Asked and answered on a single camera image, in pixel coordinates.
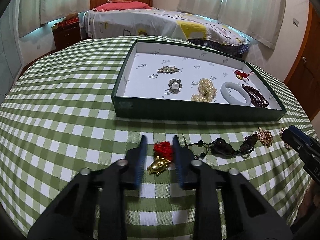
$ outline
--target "pearl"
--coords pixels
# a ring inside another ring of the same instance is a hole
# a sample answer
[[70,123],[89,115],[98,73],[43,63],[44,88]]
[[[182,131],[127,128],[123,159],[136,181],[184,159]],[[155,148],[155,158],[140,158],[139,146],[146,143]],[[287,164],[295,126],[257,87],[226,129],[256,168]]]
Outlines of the pearl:
[[179,83],[178,82],[174,82],[173,84],[172,84],[172,88],[173,89],[178,89],[179,88]]
[[212,81],[207,78],[200,79],[198,90],[199,94],[193,95],[191,101],[210,103],[217,95],[217,89],[213,86]]

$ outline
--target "brooch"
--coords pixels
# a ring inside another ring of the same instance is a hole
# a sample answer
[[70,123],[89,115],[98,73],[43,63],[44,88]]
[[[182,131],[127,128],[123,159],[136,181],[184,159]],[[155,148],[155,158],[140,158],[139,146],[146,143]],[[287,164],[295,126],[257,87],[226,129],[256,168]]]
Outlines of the brooch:
[[155,173],[157,176],[166,171],[172,161],[173,150],[169,142],[155,143],[153,146],[155,151],[155,160],[147,168],[149,174]]
[[171,93],[177,94],[177,93],[179,92],[179,89],[182,88],[181,80],[180,80],[180,79],[175,80],[175,79],[173,78],[173,79],[171,79],[171,80],[169,81],[168,86],[170,87],[169,90],[171,91]]
[[262,130],[260,127],[259,133],[255,132],[255,134],[258,135],[259,141],[262,143],[264,147],[270,148],[273,142],[273,136],[270,131],[268,130]]
[[287,143],[282,139],[283,131],[284,131],[284,128],[281,128],[281,129],[280,129],[280,132],[279,132],[280,138],[281,138],[281,140],[282,140],[283,143],[284,143],[284,147],[285,147],[288,151],[290,151],[290,150],[292,149],[292,147],[291,147],[289,144],[287,144]]
[[166,66],[162,67],[157,70],[158,73],[168,73],[168,74],[173,74],[173,73],[178,73],[180,72],[180,69],[176,68],[176,66]]

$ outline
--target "gold turtle figurine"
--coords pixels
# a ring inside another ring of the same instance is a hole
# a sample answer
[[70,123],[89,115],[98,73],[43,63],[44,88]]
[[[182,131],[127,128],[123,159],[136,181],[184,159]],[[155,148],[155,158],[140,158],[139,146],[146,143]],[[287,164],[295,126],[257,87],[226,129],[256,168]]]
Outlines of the gold turtle figurine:
[[166,171],[169,167],[171,161],[160,158],[160,156],[157,156],[155,161],[148,167],[149,174],[155,173],[157,176],[163,171]]

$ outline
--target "pink pillow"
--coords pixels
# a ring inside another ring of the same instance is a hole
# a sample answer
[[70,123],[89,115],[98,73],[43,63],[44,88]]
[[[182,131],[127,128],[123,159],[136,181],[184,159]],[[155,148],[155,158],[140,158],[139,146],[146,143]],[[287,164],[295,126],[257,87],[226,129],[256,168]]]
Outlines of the pink pillow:
[[148,4],[143,2],[130,2],[130,3],[105,3],[93,10],[96,12],[107,12],[113,10],[129,10],[129,9],[152,9]]

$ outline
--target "green gingham tablecloth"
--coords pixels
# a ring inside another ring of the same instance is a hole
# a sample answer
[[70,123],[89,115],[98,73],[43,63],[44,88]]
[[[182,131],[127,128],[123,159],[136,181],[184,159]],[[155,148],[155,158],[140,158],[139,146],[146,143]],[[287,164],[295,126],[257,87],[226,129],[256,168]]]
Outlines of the green gingham tablecloth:
[[[303,162],[288,151],[279,130],[296,125],[316,137],[307,115],[279,80],[255,69],[287,108],[279,122],[175,122],[116,117],[111,92],[120,67],[136,39],[179,41],[164,37],[117,37],[86,40],[38,60],[19,79],[0,107],[0,201],[15,225],[28,230],[83,167],[103,169],[148,138],[145,169],[153,161],[153,144],[182,134],[188,143],[218,137],[239,148],[244,137],[271,131],[270,149],[256,144],[248,159],[204,161],[226,171],[235,167],[292,223],[309,183]],[[192,148],[200,153],[198,147]],[[222,231],[223,205],[220,205]],[[174,166],[159,177],[145,170],[139,191],[125,191],[128,239],[190,239],[195,192],[179,189]]]

